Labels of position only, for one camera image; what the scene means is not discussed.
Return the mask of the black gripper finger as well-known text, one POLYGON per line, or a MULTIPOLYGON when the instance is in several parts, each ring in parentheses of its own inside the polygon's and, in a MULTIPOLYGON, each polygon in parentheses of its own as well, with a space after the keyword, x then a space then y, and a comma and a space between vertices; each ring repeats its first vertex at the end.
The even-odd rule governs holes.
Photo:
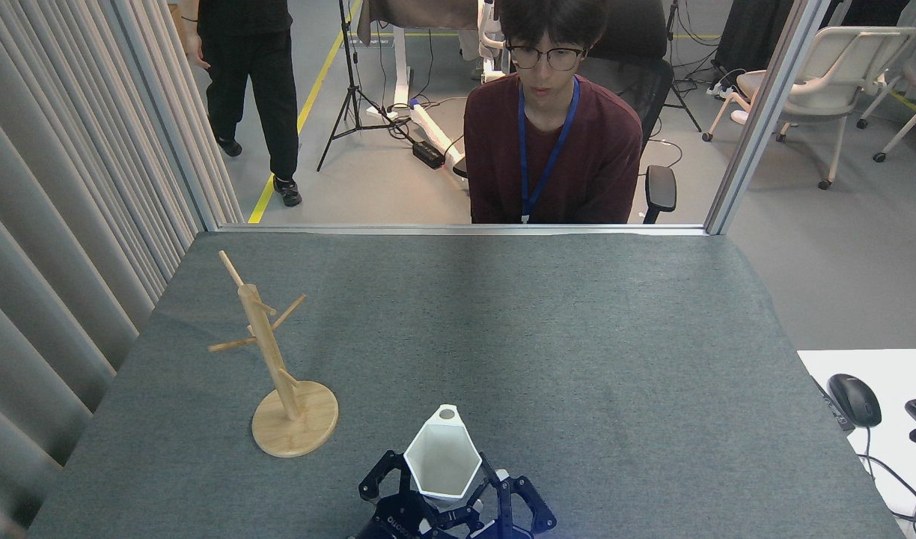
POLYGON ((393 470, 399 471, 399 488, 397 488, 397 492, 399 494, 408 492, 408 464, 406 458, 404 458, 403 454, 388 450, 359 482, 359 497, 369 502, 375 502, 379 499, 379 485, 393 470))
POLYGON ((505 469, 495 471, 498 485, 495 487, 497 493, 497 517, 495 519, 497 526, 497 536, 513 537, 515 536, 515 523, 513 522, 513 503, 512 495, 515 493, 515 481, 510 478, 510 474, 505 469))
POLYGON ((513 494, 519 495, 532 513, 532 522, 529 532, 531 535, 542 535, 549 532, 558 520, 550 508, 541 498, 540 492, 534 487, 533 482, 526 475, 520 475, 512 480, 513 494))
POLYGON ((438 511, 437 515, 431 519, 431 528, 436 530, 448 530, 454 526, 467 526, 468 530, 483 530, 486 525, 480 520, 482 511, 484 511, 484 502, 481 497, 486 488, 494 487, 497 481, 495 468, 486 459, 485 454, 479 454, 481 457, 480 469, 484 478, 468 496, 467 501, 452 504, 443 511, 438 511))

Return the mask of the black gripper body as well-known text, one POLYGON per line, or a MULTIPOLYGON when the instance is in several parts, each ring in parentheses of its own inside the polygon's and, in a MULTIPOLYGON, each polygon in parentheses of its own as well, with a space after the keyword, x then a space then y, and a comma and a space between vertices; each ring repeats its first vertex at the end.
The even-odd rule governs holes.
POLYGON ((372 518, 349 538, 430 538, 438 515, 420 493, 390 495, 377 502, 372 518))
POLYGON ((536 532, 517 524, 510 525, 509 529, 503 529, 496 521, 491 521, 481 529, 472 530, 465 538, 534 538, 535 535, 536 532))

